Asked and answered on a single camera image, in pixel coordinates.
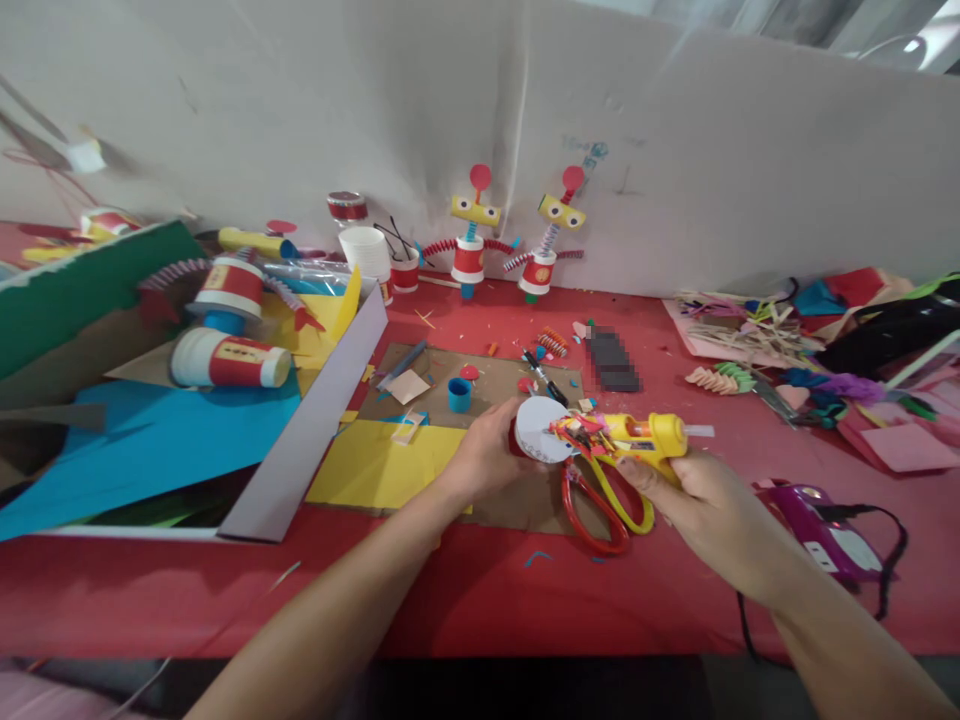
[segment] red scissors handle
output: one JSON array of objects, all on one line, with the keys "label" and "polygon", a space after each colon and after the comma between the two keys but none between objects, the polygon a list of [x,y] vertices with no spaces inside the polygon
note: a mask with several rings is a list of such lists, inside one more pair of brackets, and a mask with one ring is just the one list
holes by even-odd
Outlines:
[{"label": "red scissors handle", "polygon": [[[577,515],[577,509],[573,504],[573,485],[576,484],[587,498],[600,508],[601,512],[607,516],[607,524],[610,526],[610,542],[594,537],[580,522]],[[568,461],[563,470],[563,506],[567,510],[567,517],[577,535],[587,544],[587,546],[598,555],[623,555],[630,547],[630,535],[627,532],[626,525],[617,516],[617,513],[603,499],[603,497],[590,487],[590,484],[583,479],[583,475],[573,467],[573,463]]]}]

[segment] yellow robot head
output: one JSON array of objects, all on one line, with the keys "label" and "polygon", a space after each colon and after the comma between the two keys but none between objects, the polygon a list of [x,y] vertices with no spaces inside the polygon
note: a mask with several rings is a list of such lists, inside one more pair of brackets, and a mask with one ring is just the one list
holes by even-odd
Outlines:
[{"label": "yellow robot head", "polygon": [[579,230],[580,226],[587,221],[586,215],[565,205],[553,195],[544,195],[537,210],[548,221],[571,230]]},{"label": "yellow robot head", "polygon": [[461,195],[453,196],[453,206],[450,208],[450,214],[461,220],[475,222],[478,225],[496,227],[500,224],[500,208],[481,205]]}]

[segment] blue paper cup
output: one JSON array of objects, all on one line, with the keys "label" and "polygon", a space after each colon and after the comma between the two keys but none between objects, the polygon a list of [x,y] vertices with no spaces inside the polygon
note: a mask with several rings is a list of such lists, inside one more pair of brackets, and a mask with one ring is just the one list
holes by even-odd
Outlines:
[{"label": "blue paper cup", "polygon": [[447,383],[447,396],[450,399],[450,409],[456,413],[464,413],[470,409],[470,394],[473,386],[463,378],[454,378]]}]

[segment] table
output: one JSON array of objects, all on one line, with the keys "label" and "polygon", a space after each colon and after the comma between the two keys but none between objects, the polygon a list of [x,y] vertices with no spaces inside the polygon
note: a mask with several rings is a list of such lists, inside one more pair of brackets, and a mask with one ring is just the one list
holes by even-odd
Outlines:
[{"label": "table", "polygon": [[[427,314],[431,329],[416,315]],[[690,357],[658,300],[554,288],[535,306],[513,283],[485,281],[463,304],[457,290],[426,285],[397,295],[375,354],[390,342],[485,353],[531,343],[544,325],[613,326],[644,379],[641,394],[596,392],[582,345],[563,364],[582,368],[601,407],[645,415],[676,412],[714,425],[694,439],[747,483],[776,477],[824,487],[840,503],[888,508],[910,530],[885,626],[915,654],[960,653],[960,472],[893,479],[835,433],[792,430],[754,395],[720,397],[683,376],[709,361]],[[351,408],[359,407],[365,387]],[[0,655],[228,656],[381,519],[303,506],[273,545],[25,537],[0,545]],[[879,516],[855,521],[881,553],[896,539]],[[550,558],[536,557],[546,553]],[[293,563],[301,566],[264,592]],[[876,588],[861,601],[871,612]],[[750,622],[761,652],[781,645],[766,613]],[[733,591],[658,520],[628,554],[599,562],[576,538],[455,524],[427,562],[390,630],[387,656],[638,655],[741,653]]]}]

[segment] white wall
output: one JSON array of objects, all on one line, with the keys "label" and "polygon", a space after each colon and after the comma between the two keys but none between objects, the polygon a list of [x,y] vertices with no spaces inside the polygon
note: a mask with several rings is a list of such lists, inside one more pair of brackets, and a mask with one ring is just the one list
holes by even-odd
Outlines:
[{"label": "white wall", "polygon": [[[68,135],[86,123],[120,151],[126,175],[82,180],[148,215],[277,217],[329,242],[323,198],[350,188],[424,243],[463,231],[449,196],[487,162],[503,235],[532,247],[541,194],[604,142],[587,225],[558,241],[587,258],[555,284],[923,279],[960,260],[960,82],[759,38],[550,0],[19,0],[0,68]],[[68,220],[42,172],[2,159],[0,218]]]}]

